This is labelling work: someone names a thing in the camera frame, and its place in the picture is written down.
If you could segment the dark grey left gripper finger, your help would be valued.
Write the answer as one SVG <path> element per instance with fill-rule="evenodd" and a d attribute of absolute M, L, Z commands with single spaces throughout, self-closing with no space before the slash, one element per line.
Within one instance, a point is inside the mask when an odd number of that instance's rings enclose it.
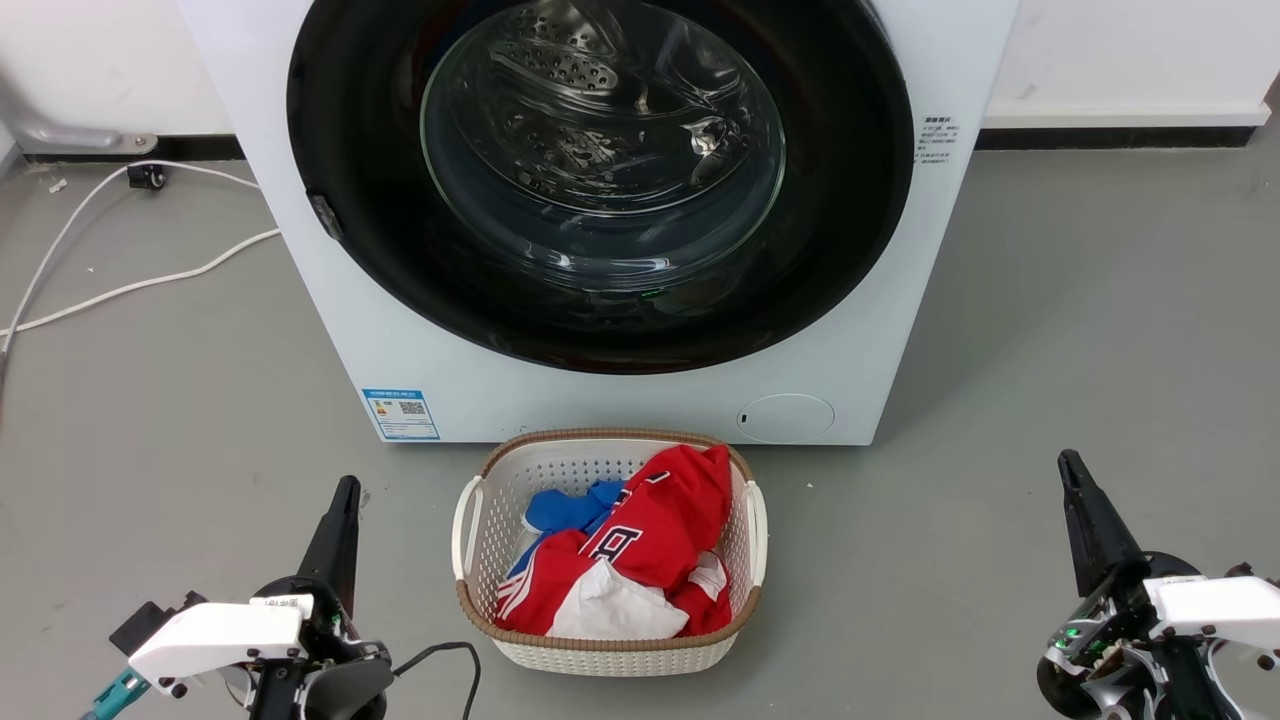
<path fill-rule="evenodd" d="M 329 587 L 347 612 L 355 611 L 361 498 L 362 486 L 356 477 L 338 480 L 297 571 Z"/>

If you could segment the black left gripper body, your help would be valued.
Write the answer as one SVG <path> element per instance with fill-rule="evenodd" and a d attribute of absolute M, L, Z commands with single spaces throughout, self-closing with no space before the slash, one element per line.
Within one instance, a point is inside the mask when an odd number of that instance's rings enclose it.
<path fill-rule="evenodd" d="M 360 638 L 352 621 L 355 575 L 282 578 L 255 601 L 298 596 L 303 610 L 297 637 L 275 657 L 261 652 L 248 665 L 251 719 L 383 719 L 394 682 L 390 653 Z"/>

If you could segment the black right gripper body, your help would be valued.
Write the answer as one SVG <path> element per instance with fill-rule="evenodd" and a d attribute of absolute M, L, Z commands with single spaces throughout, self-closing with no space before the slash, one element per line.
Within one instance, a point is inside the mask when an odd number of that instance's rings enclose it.
<path fill-rule="evenodd" d="M 1036 666 L 1068 719 L 1244 719 L 1216 656 L 1263 650 L 1263 580 L 1245 562 L 1210 578 L 1169 553 L 1115 571 L 1051 637 Z"/>

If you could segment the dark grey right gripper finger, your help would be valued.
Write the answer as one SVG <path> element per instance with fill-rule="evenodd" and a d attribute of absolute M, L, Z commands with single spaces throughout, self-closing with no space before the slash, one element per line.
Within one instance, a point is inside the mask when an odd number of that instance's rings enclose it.
<path fill-rule="evenodd" d="M 1093 594 L 1115 571 L 1146 570 L 1146 552 L 1078 451 L 1059 454 L 1059 475 L 1078 594 Z"/>

